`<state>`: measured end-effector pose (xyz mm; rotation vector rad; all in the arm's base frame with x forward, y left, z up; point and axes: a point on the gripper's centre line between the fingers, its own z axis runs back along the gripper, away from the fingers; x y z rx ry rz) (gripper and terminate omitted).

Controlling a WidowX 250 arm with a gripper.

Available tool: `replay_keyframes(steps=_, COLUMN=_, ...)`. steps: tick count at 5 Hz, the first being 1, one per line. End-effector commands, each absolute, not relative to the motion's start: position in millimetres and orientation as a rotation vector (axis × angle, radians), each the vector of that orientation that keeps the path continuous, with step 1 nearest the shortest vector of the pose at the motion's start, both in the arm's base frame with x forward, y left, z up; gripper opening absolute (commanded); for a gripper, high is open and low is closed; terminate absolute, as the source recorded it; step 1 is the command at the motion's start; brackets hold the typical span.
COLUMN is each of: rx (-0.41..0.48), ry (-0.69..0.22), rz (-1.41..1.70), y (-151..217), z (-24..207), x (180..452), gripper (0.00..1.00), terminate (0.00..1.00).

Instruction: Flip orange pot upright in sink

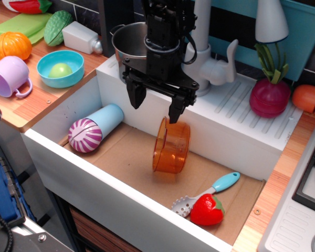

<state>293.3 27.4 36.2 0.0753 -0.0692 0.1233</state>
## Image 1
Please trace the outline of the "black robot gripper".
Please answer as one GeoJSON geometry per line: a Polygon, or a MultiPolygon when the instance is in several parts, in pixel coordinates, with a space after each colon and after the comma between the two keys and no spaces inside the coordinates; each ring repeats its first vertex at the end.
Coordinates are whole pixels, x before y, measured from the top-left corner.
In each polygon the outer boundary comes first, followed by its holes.
{"type": "Polygon", "coordinates": [[[125,59],[123,78],[131,105],[138,109],[151,89],[171,97],[169,107],[170,124],[177,123],[185,105],[193,105],[199,85],[182,70],[182,64],[191,64],[183,59],[184,39],[195,44],[190,32],[195,29],[197,17],[194,14],[158,17],[147,16],[147,35],[144,44],[147,48],[145,59],[125,59]]]}

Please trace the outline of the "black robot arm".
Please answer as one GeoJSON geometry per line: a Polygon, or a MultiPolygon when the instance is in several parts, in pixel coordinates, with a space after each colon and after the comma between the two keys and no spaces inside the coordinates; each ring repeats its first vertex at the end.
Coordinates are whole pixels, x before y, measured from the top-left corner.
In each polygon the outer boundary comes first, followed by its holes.
{"type": "Polygon", "coordinates": [[[126,58],[123,79],[131,105],[137,109],[146,97],[147,89],[172,99],[170,123],[177,123],[185,108],[193,105],[199,84],[184,73],[182,65],[195,62],[197,53],[186,60],[184,43],[195,47],[191,31],[195,29],[191,1],[142,1],[147,32],[143,43],[147,49],[144,59],[126,58]]]}

